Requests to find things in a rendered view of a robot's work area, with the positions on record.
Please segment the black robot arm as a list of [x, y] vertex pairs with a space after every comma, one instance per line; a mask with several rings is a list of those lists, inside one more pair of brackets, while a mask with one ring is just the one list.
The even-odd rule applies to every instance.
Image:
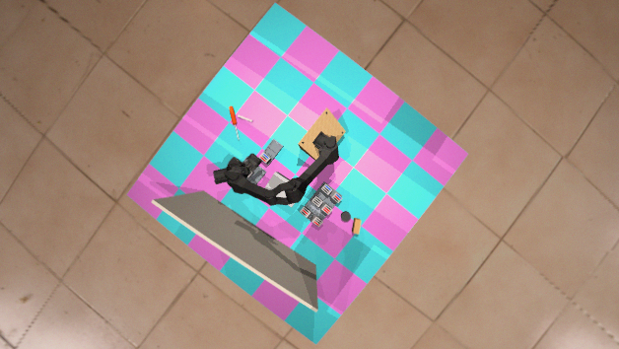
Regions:
[[[328, 137], [320, 131], [312, 143], [319, 149], [319, 157], [299, 177], [281, 183], [274, 189], [268, 190], [249, 182], [244, 177], [248, 175], [246, 165], [236, 157], [229, 161], [225, 169], [213, 171], [214, 181], [216, 184], [229, 182], [235, 193], [248, 194], [270, 206], [298, 203], [304, 197], [308, 185], [320, 172], [327, 165], [332, 165], [339, 159], [336, 136]], [[281, 191], [285, 191], [286, 198], [276, 197]]]

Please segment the beige flat panel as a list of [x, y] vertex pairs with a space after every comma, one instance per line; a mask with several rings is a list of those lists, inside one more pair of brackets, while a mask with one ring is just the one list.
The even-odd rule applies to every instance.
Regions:
[[206, 191], [157, 198], [152, 203], [228, 257], [318, 311], [316, 265]]

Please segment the orange-handled screwdriver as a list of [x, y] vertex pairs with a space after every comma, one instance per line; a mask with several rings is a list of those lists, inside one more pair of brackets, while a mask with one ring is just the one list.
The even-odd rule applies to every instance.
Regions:
[[[231, 114], [231, 118], [232, 118], [233, 125], [235, 126], [236, 131], [237, 131], [237, 134], [238, 134], [238, 130], [237, 130], [237, 127], [236, 127], [236, 125], [237, 125], [237, 120], [236, 120], [236, 116], [235, 116], [234, 108], [233, 108], [232, 106], [229, 106], [229, 110], [230, 110], [230, 114]], [[239, 138], [239, 134], [238, 134], [238, 138]], [[240, 140], [240, 138], [239, 138], [239, 140]]]

